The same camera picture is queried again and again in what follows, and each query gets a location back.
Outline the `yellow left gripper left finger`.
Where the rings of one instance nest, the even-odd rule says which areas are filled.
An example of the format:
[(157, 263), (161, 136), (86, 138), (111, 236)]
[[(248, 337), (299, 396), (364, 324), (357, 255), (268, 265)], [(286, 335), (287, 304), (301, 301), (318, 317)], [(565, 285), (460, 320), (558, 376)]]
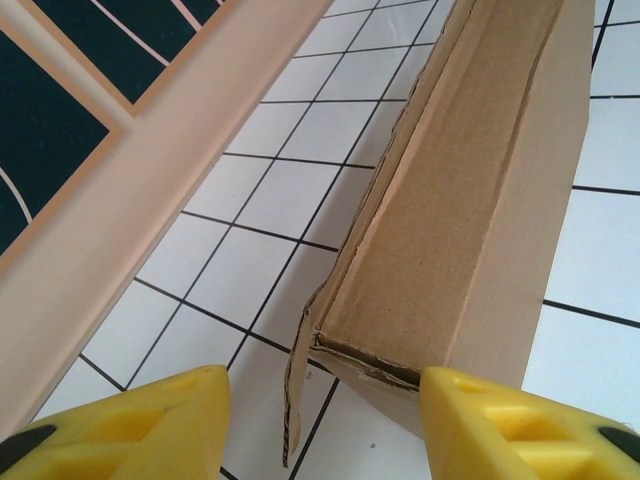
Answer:
[(230, 416), (226, 367), (198, 367), (29, 424), (0, 480), (215, 480)]

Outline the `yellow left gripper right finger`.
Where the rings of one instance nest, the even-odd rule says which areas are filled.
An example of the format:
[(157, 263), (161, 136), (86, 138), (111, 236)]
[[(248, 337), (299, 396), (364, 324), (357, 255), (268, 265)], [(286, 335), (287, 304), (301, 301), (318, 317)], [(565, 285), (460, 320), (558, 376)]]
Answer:
[(444, 367), (419, 404), (431, 480), (640, 480), (640, 434), (609, 418)]

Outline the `brown cardboard box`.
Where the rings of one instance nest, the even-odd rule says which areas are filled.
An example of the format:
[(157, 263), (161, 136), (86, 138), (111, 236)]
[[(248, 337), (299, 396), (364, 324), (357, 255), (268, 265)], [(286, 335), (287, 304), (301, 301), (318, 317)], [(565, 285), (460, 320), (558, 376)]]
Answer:
[(318, 361), (420, 434), (428, 366), (520, 387), (589, 122), (596, 0), (451, 0), (284, 379)]

